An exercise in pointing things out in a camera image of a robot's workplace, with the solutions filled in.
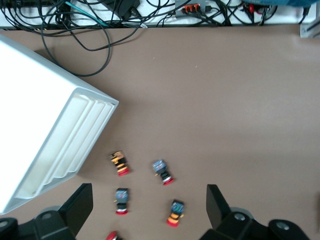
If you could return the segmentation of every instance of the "brown table surface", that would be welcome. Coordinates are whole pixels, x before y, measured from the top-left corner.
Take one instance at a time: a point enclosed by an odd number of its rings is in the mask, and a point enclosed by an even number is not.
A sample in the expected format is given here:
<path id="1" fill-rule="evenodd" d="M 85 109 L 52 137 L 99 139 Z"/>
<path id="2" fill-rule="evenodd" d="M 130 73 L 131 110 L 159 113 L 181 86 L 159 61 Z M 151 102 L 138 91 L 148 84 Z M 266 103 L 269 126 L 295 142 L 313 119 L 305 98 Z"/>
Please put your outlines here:
<path id="1" fill-rule="evenodd" d="M 131 31 L 108 30 L 113 41 Z M 47 56 L 38 35 L 0 33 Z M 106 43 L 101 31 L 79 38 L 91 48 Z M 72 37 L 47 43 L 81 73 L 106 57 Z M 126 240 L 197 240 L 211 226 L 206 186 L 217 184 L 230 206 L 258 222 L 287 219 L 319 239 L 319 46 L 300 39 L 297 25 L 139 30 L 112 49 L 103 72 L 83 78 L 120 104 L 79 174 L 6 216 L 23 223 L 92 183 L 94 208 L 78 240 L 104 240 L 113 230 Z M 132 169 L 123 177 L 108 158 L 117 150 Z M 154 175 L 159 158 L 176 178 L 171 185 Z M 115 214 L 119 187 L 130 189 L 125 216 Z M 185 202 L 178 228 L 166 225 L 174 198 Z"/>

